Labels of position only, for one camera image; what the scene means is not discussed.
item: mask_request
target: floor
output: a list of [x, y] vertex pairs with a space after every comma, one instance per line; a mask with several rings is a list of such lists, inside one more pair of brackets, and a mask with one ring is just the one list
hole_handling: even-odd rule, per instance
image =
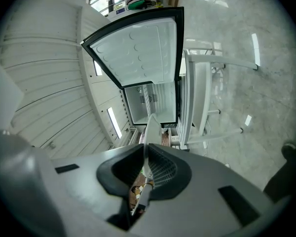
[[258, 71], [227, 65], [213, 75], [211, 109], [221, 114], [209, 117], [211, 134], [244, 132], [210, 141], [207, 149], [190, 145], [191, 152], [228, 163], [263, 189], [285, 163], [283, 143], [296, 144], [296, 28], [277, 0], [179, 0], [179, 6], [185, 47], [214, 47], [217, 55], [260, 63]]

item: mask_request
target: white chair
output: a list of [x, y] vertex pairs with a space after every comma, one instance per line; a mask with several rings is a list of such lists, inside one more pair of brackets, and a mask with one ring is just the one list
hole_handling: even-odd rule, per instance
[[177, 131], [180, 145], [201, 143], [213, 139], [224, 138], [242, 133], [241, 128], [214, 135], [204, 135], [205, 124], [208, 115], [219, 114], [219, 110], [209, 110], [212, 67], [224, 68], [225, 64], [257, 70], [258, 66], [251, 62], [223, 56], [192, 54], [190, 50], [211, 50], [210, 48], [189, 48], [184, 50], [186, 74], [182, 77], [181, 84], [181, 115], [178, 121]]

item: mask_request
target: glossy tile floor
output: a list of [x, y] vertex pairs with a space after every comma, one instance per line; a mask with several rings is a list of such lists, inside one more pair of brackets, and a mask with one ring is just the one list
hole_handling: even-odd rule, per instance
[[[277, 0], [179, 0], [185, 7], [185, 47], [214, 47], [217, 55], [260, 63], [227, 65], [213, 75], [211, 134], [241, 127], [244, 133], [212, 140], [191, 152], [228, 163], [263, 189], [285, 163], [284, 142], [296, 143], [296, 28]], [[247, 117], [250, 123], [245, 125]]]

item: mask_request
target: person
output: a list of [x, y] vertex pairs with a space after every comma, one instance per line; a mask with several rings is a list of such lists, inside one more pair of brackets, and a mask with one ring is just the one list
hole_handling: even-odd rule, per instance
[[286, 163], [269, 180], [263, 190], [273, 202], [296, 193], [296, 146], [285, 144], [282, 147], [282, 155]]

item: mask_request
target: person's leg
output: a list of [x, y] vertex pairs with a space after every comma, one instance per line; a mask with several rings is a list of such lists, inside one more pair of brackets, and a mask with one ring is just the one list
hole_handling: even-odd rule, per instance
[[296, 191], [296, 148], [291, 144], [284, 145], [282, 154], [287, 162], [264, 188], [274, 202]]

